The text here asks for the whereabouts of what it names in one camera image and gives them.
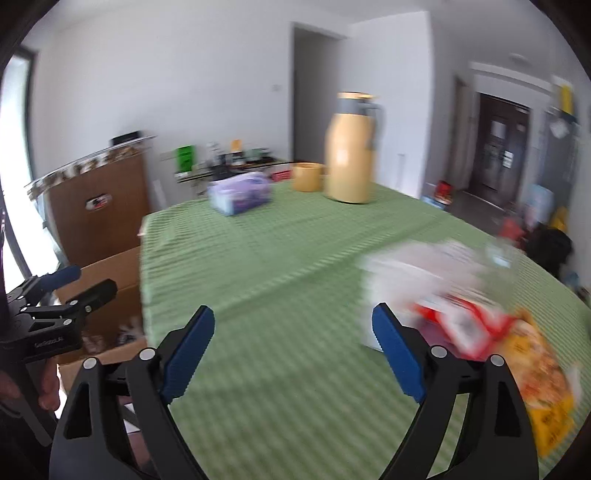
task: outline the striped tablecloth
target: striped tablecloth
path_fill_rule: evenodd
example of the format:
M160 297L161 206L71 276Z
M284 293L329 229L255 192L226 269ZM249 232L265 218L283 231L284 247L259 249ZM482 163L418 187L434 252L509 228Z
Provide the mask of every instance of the striped tablecloth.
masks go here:
M359 257L408 239L455 238L481 248L485 233L376 186L375 201L346 205L277 184L271 203L224 217L194 200L145 219L141 288L157 344L201 304L216 333L171 411L212 480L376 480L417 411L384 356L360 344ZM577 428L591 410L589 310L527 258L515 304L530 309L561 365L582 368ZM459 397L431 473L447 468L462 425Z

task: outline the yellow thermos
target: yellow thermos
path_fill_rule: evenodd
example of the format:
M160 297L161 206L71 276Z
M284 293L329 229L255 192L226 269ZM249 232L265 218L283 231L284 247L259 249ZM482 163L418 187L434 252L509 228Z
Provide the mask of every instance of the yellow thermos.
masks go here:
M377 112L367 93L340 93L326 132L326 195L346 203L370 200L374 176Z

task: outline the window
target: window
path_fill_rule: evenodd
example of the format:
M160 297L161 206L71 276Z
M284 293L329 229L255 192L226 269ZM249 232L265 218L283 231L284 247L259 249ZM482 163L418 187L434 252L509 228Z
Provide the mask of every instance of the window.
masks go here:
M7 292L30 273L55 271L53 240L25 186L33 180L27 138L28 85L34 56L20 50L10 59L0 87L0 183L9 219L4 244Z

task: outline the green box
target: green box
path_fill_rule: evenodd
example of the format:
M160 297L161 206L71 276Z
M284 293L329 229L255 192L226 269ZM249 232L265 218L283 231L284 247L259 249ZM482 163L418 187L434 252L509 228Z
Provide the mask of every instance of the green box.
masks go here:
M192 171L195 163L195 145L177 148L178 171Z

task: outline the wooden cabinet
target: wooden cabinet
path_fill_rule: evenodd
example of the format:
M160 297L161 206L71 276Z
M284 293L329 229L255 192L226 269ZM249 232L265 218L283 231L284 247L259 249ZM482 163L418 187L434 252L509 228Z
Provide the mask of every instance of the wooden cabinet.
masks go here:
M139 227L150 213L142 154L63 181L43 195L48 226L71 264L82 268L139 246ZM100 197L104 206L93 206Z

